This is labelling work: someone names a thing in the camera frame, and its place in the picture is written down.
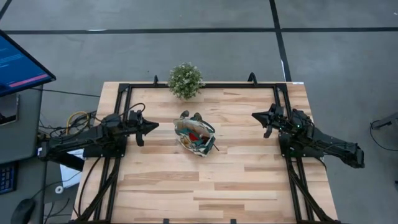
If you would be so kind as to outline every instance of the monitor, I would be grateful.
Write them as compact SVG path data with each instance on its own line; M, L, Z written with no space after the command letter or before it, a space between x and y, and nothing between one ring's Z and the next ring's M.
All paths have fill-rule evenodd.
M0 30L0 97L54 80L52 73Z

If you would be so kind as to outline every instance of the potted plant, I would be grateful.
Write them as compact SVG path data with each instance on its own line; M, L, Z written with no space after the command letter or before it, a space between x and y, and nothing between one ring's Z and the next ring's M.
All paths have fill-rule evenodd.
M170 71L170 91L179 99L188 100L197 95L199 89L205 84L201 73L191 63L182 63Z

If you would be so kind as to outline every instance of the patterned bag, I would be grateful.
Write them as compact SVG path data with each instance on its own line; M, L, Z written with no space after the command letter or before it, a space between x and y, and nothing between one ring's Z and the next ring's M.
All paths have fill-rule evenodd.
M174 120L175 133L186 149L196 155L206 157L216 141L215 129L202 120L199 113L188 118L189 111L184 111L180 119Z

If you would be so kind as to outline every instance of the wood grain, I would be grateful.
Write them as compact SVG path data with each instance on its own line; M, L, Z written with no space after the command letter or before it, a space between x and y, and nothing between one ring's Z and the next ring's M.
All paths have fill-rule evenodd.
M118 85L104 84L98 117L113 112ZM304 85L287 86L292 107L312 115ZM161 223L163 218L171 223L229 223L232 218L238 223L295 223L277 132L269 139L262 138L265 130L251 117L253 112L269 109L274 102L271 89L203 89L201 95L188 101L176 99L168 89L134 89L131 105L139 102L146 104L145 119L160 126L144 137L144 147L136 146L134 136L128 139L113 223ZM199 112L215 127L220 151L213 149L202 158L178 143L172 121L184 110ZM94 161L85 162L81 182ZM303 162L313 197L329 216L337 218L324 167L311 158ZM98 191L102 168L103 159L89 178L82 209ZM102 218L107 198L102 204ZM300 203L305 218L301 195Z

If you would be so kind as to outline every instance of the keyboard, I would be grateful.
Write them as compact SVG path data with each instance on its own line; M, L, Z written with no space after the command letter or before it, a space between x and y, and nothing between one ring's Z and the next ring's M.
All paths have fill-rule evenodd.
M0 164L0 195L17 189L17 163Z

